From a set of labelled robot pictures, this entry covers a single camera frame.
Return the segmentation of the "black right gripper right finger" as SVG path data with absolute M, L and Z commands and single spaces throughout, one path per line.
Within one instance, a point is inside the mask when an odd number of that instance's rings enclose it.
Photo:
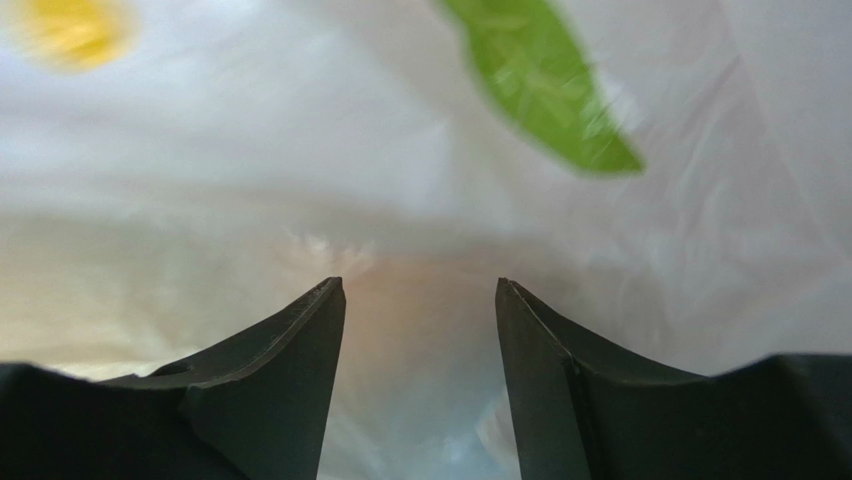
M 629 351 L 519 283 L 496 317 L 525 479 L 847 479 L 851 359 L 779 354 L 716 376 Z

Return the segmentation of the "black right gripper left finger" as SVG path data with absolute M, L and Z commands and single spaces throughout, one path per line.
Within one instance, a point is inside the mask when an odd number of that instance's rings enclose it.
M 344 330 L 342 281 L 147 376 L 1 367 L 5 479 L 313 479 Z

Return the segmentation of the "white plastic bag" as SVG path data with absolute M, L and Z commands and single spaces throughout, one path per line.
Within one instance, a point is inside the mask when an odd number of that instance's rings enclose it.
M 1 5 L 1 358 L 146 375 L 329 276 L 323 479 L 515 479 L 499 278 L 716 374 L 851 349 L 847 1 Z

